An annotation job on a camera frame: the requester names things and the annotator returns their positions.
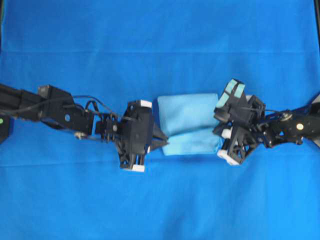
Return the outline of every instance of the black cable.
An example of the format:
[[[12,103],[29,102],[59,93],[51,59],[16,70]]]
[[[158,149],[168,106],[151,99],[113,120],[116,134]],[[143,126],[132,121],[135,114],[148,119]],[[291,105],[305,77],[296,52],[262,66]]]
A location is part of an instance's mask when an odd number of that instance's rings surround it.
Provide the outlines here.
[[[14,114],[18,114],[18,113],[24,113],[24,112],[27,112],[27,111],[30,111],[32,109],[36,109],[42,105],[45,105],[45,104],[48,104],[48,103],[54,103],[54,102],[60,102],[60,101],[63,101],[63,100],[70,100],[70,99],[93,99],[95,101],[97,101],[101,106],[103,106],[106,110],[108,110],[111,114],[117,116],[117,117],[122,117],[123,119],[126,119],[126,120],[129,120],[129,121],[136,121],[136,119],[132,118],[132,117],[128,117],[128,116],[121,116],[120,114],[112,111],[112,109],[108,106],[106,106],[102,101],[100,101],[98,98],[94,97],[94,96],[90,96],[90,95],[75,95],[75,96],[65,96],[65,97],[58,97],[58,98],[54,98],[54,99],[47,99],[47,100],[44,100],[42,102],[39,102],[39,103],[36,103],[32,106],[28,106],[28,107],[25,107],[25,108],[21,108],[21,109],[16,109],[16,110],[5,110],[5,109],[0,109],[0,113],[4,114],[4,115],[14,115]],[[81,109],[84,109],[80,104],[67,104],[67,105],[64,105],[63,107],[65,108],[71,108],[73,106],[78,106],[80,107]],[[89,110],[89,109],[86,109],[87,111],[90,111],[96,115],[101,115],[101,114],[106,114],[104,112],[100,112],[100,111],[92,111],[92,110]]]
[[[94,97],[94,96],[90,96],[90,95],[75,95],[75,96],[65,96],[65,97],[58,97],[58,98],[54,98],[54,99],[47,99],[44,100],[42,102],[36,103],[32,106],[28,106],[25,108],[21,108],[21,109],[17,109],[17,110],[4,110],[4,109],[0,109],[0,112],[5,113],[7,115],[11,115],[11,114],[18,114],[18,113],[23,113],[23,112],[27,112],[30,111],[32,109],[36,109],[42,105],[48,104],[48,103],[54,103],[54,102],[60,102],[63,100],[69,100],[69,99],[93,99],[96,100],[101,106],[103,106],[106,110],[108,110],[110,113],[116,115],[116,116],[120,116],[119,114],[113,112],[111,110],[111,108],[109,108],[108,106],[106,106],[102,101],[100,101],[98,98]]]
[[[250,111],[255,111],[255,112],[260,112],[261,109],[257,109],[257,108],[252,108],[252,107],[246,107],[246,106],[240,106],[241,109],[244,110],[250,110]],[[273,113],[282,113],[281,111],[277,111],[277,110],[271,110],[271,109],[265,109],[264,111],[266,112],[273,112]]]

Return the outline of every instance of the blue tablecloth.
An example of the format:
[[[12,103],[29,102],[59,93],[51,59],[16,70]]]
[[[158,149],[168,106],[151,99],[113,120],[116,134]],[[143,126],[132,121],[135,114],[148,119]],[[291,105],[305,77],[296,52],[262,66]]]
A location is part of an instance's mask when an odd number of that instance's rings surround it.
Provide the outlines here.
[[[315,21],[313,0],[5,0],[0,82],[122,113],[236,78],[269,109],[293,109],[320,90]],[[112,144],[17,120],[0,145],[0,239],[320,238],[312,142],[260,146],[240,167],[161,150],[145,163],[121,171]]]

